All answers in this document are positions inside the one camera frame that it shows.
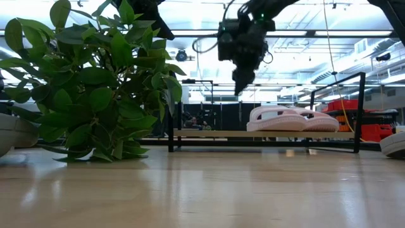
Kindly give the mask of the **black metal shoe shelf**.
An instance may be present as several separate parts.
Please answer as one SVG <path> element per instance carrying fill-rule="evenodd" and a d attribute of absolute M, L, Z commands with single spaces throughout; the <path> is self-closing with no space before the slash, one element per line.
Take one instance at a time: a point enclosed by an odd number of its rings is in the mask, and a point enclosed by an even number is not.
<path fill-rule="evenodd" d="M 168 119 L 169 136 L 168 136 L 168 151 L 175 151 L 175 148 L 182 146 L 242 146 L 242 147 L 302 147 L 302 148 L 344 148 L 351 149 L 353 153 L 359 153 L 363 143 L 361 142 L 361 125 L 363 123 L 363 106 L 365 95 L 365 80 L 366 74 L 358 72 L 348 76 L 342 80 L 337 80 L 332 84 L 327 84 L 323 87 L 315 89 L 311 92 L 310 107 L 315 103 L 315 94 L 329 87 L 337 86 L 349 80 L 359 77 L 359 94 L 358 106 L 356 110 L 356 123 L 354 132 L 292 132 L 292 131 L 261 131 L 261 132 L 244 132 L 244 131 L 199 131 L 199 130 L 183 130 L 178 126 L 177 130 L 173 129 L 173 119 Z M 202 141 L 191 140 L 183 142 L 183 137 L 212 137 L 212 141 L 207 141 L 204 144 Z M 217 141 L 217 137 L 285 137 L 285 138 L 303 138 L 304 141 Z"/>

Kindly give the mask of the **person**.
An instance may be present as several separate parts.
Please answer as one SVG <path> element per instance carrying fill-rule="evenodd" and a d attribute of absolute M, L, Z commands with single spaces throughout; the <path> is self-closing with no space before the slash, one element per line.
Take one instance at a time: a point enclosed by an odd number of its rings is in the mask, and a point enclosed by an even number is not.
<path fill-rule="evenodd" d="M 203 111 L 199 111 L 196 115 L 192 115 L 189 112 L 182 114 L 183 128 L 197 129 L 197 130 L 212 130 L 211 126 L 204 119 L 207 114 Z"/>

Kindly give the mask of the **pink foam slide sandal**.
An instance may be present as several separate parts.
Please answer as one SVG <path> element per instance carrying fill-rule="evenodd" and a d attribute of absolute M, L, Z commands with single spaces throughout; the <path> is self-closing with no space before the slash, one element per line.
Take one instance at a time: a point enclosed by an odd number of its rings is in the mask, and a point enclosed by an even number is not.
<path fill-rule="evenodd" d="M 306 124 L 307 120 L 290 108 L 284 106 L 259 106 L 250 112 L 246 128 L 248 132 L 300 132 L 304 130 Z"/>
<path fill-rule="evenodd" d="M 306 119 L 306 126 L 303 131 L 306 132 L 337 132 L 339 122 L 326 113 L 321 113 L 305 108 L 292 108 L 296 113 Z"/>

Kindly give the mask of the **black overhead beam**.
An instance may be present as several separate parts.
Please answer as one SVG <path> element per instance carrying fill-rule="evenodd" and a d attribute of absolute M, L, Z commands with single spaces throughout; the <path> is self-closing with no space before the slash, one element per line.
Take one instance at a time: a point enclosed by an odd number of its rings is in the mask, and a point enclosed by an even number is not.
<path fill-rule="evenodd" d="M 216 38 L 217 30 L 172 30 L 175 37 Z M 266 38 L 399 38 L 393 30 L 276 30 L 266 33 Z"/>

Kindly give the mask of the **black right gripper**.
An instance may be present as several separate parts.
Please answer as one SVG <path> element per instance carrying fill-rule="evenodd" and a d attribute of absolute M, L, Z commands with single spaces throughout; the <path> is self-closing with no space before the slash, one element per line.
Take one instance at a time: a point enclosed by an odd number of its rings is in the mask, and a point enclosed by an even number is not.
<path fill-rule="evenodd" d="M 258 69 L 268 50 L 266 33 L 275 31 L 275 22 L 272 19 L 260 18 L 239 18 L 233 19 L 232 22 L 235 24 L 232 61 L 236 66 L 232 72 L 232 80 L 235 82 L 234 95 L 238 96 L 254 81 L 254 71 Z"/>

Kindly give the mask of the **green artificial leafy plant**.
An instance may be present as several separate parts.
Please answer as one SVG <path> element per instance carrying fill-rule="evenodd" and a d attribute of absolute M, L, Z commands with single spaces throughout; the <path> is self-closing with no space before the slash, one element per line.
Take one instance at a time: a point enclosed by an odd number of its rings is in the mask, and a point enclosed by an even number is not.
<path fill-rule="evenodd" d="M 43 148 L 63 162 L 140 158 L 139 139 L 182 97 L 168 39 L 123 24 L 111 0 L 86 24 L 68 25 L 72 11 L 69 0 L 57 0 L 51 26 L 22 18 L 6 24 L 16 56 L 0 60 L 0 69 L 19 83 L 4 89 L 11 100 L 4 114 L 36 126 Z"/>

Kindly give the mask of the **grey foam slide sandal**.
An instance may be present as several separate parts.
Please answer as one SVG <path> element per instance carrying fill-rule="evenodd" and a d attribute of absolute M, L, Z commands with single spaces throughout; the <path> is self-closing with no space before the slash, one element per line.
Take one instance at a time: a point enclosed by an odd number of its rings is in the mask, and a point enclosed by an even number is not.
<path fill-rule="evenodd" d="M 12 148 L 29 148 L 38 141 L 37 127 L 18 117 L 0 113 L 0 157 Z"/>
<path fill-rule="evenodd" d="M 380 147 L 382 153 L 389 158 L 405 158 L 405 131 L 382 139 Z"/>

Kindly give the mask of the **red plastic bin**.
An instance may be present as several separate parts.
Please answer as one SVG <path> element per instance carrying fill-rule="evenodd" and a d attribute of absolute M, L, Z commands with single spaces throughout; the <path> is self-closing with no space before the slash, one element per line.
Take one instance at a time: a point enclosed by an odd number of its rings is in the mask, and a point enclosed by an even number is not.
<path fill-rule="evenodd" d="M 391 136 L 392 126 L 389 124 L 367 124 L 361 126 L 361 138 L 365 141 L 379 143 Z"/>
<path fill-rule="evenodd" d="M 357 110 L 358 100 L 357 99 L 343 99 L 334 100 L 327 104 L 325 112 L 339 111 L 339 110 Z"/>

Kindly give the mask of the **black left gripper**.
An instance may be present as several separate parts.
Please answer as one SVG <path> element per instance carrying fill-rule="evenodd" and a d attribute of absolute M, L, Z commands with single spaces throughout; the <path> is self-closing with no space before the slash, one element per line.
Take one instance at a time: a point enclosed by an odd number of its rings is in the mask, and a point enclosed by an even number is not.
<path fill-rule="evenodd" d="M 157 6 L 146 6 L 143 8 L 141 6 L 134 6 L 134 13 L 136 15 L 140 14 L 138 20 L 154 20 L 151 27 L 153 30 L 159 29 L 157 34 L 158 37 L 171 41 L 174 40 L 175 36 L 164 20 L 160 17 Z"/>

